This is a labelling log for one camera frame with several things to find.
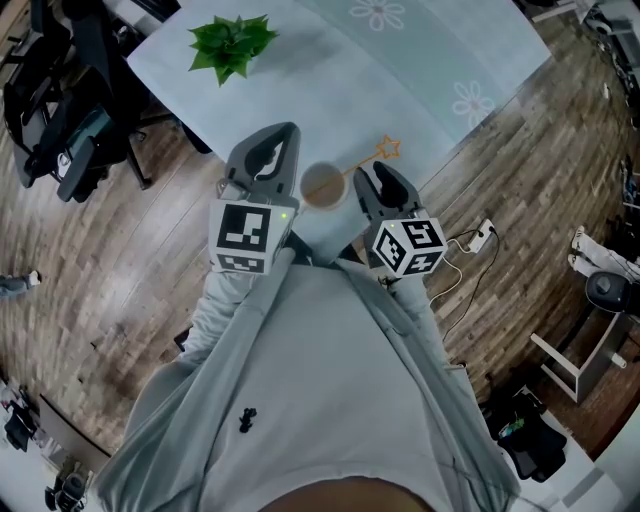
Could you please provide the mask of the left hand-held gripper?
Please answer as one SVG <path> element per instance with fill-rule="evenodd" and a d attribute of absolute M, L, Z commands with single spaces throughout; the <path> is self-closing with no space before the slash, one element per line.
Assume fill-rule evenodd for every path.
<path fill-rule="evenodd" d="M 294 197 L 301 131 L 293 122 L 264 127 L 240 141 L 209 211 L 208 249 L 220 271 L 267 274 L 299 210 Z"/>

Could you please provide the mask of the white wooden stool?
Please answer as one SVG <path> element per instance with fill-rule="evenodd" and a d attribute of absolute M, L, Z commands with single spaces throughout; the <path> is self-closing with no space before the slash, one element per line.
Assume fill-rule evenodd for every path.
<path fill-rule="evenodd" d="M 530 340 L 546 354 L 540 369 L 581 404 L 611 366 L 626 368 L 619 350 L 635 325 L 634 318 L 625 313 L 587 305 L 557 347 L 536 333 Z"/>

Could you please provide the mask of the black office chair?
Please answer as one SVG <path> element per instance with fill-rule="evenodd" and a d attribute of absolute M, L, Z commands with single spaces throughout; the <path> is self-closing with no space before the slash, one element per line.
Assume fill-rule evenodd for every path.
<path fill-rule="evenodd" d="M 70 24 L 57 21 L 48 0 L 30 0 L 38 38 L 16 57 L 2 88 L 3 117 L 24 187 L 52 177 L 58 197 L 82 203 L 128 162 L 141 189 L 130 138 L 148 104 L 122 54 L 102 0 L 63 0 Z"/>

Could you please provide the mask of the light blue floral tablecloth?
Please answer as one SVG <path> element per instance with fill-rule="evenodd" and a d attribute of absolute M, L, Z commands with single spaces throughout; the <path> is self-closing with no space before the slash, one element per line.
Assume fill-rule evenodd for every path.
<path fill-rule="evenodd" d="M 219 87 L 190 71 L 190 29 L 215 16 L 267 15 L 279 33 Z M 385 134 L 401 156 L 380 160 L 423 186 L 452 150 L 549 58 L 512 0 L 190 0 L 130 56 L 153 95 L 220 158 L 253 132 L 290 121 L 300 171 L 340 169 Z"/>

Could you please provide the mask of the white power strip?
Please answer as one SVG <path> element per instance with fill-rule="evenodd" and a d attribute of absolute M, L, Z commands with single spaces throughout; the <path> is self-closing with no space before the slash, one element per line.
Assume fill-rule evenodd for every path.
<path fill-rule="evenodd" d="M 473 254 L 478 254 L 494 233 L 495 227 L 492 221 L 485 219 L 468 242 L 468 250 Z"/>

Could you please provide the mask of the green plant in white pot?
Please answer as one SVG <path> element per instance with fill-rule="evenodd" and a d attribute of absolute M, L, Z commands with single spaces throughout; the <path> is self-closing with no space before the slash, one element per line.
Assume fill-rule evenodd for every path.
<path fill-rule="evenodd" d="M 268 23 L 267 15 L 235 20 L 215 16 L 211 23 L 190 29 L 196 54 L 189 70 L 213 69 L 219 87 L 232 75 L 247 78 L 249 63 L 279 36 Z"/>

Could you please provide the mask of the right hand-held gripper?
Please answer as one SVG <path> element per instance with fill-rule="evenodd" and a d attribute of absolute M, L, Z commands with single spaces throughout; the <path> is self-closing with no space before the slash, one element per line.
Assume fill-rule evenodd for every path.
<path fill-rule="evenodd" d="M 392 276 L 432 273 L 447 251 L 438 219 L 421 209 L 416 188 L 395 168 L 375 161 L 374 172 L 381 184 L 380 192 L 362 168 L 357 168 L 353 177 L 360 208 L 371 223 L 375 222 L 367 235 L 369 267 L 382 268 Z M 413 212 L 381 220 L 385 215 L 383 205 Z"/>

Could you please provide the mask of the person's left forearm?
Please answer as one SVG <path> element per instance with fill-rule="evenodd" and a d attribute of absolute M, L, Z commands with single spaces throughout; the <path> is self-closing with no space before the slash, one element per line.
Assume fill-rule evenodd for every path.
<path fill-rule="evenodd" d="M 267 275 L 211 271 L 205 279 L 203 294 L 192 316 L 184 351 L 177 359 L 196 365 L 205 360 L 229 329 L 241 306 L 248 303 L 261 285 L 273 291 L 275 285 L 282 282 L 294 257 L 293 249 L 281 250 Z"/>

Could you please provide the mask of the person's right forearm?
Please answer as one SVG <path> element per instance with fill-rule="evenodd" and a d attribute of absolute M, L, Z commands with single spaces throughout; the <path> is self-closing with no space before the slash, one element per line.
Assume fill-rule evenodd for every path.
<path fill-rule="evenodd" d="M 423 279 L 420 276 L 404 277 L 392 284 L 390 290 L 394 300 L 420 331 L 424 344 L 443 364 L 448 363 L 443 339 Z"/>

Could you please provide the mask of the orange star stirrer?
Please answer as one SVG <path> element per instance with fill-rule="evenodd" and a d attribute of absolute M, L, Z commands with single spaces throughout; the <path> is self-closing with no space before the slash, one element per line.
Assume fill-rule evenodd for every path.
<path fill-rule="evenodd" d="M 303 173 L 300 192 L 305 200 L 314 201 L 316 197 L 337 200 L 348 192 L 347 176 L 358 167 L 373 163 L 375 160 L 392 160 L 401 156 L 402 141 L 385 134 L 375 145 L 373 152 L 351 167 L 340 169 L 336 164 L 320 161 L 312 164 Z"/>

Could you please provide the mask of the black bag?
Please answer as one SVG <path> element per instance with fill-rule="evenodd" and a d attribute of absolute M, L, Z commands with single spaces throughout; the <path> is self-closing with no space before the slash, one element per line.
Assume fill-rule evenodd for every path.
<path fill-rule="evenodd" d="M 498 422 L 495 440 L 521 480 L 544 483 L 566 462 L 567 438 L 542 418 L 545 411 L 531 393 L 520 392 L 510 399 Z"/>

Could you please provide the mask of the white cup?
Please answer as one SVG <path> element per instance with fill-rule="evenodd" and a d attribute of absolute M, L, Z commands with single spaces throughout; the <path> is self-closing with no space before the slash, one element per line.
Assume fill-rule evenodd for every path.
<path fill-rule="evenodd" d="M 332 163 L 320 161 L 303 173 L 300 193 L 307 206 L 317 210 L 332 210 L 346 198 L 348 181 Z"/>

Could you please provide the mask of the person's torso in gray clothing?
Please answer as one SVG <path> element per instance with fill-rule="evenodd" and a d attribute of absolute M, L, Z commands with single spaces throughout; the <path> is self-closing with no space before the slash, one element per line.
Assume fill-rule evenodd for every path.
<path fill-rule="evenodd" d="M 291 263 L 200 364 L 160 366 L 104 512 L 509 512 L 520 486 L 462 366 L 361 266 Z"/>

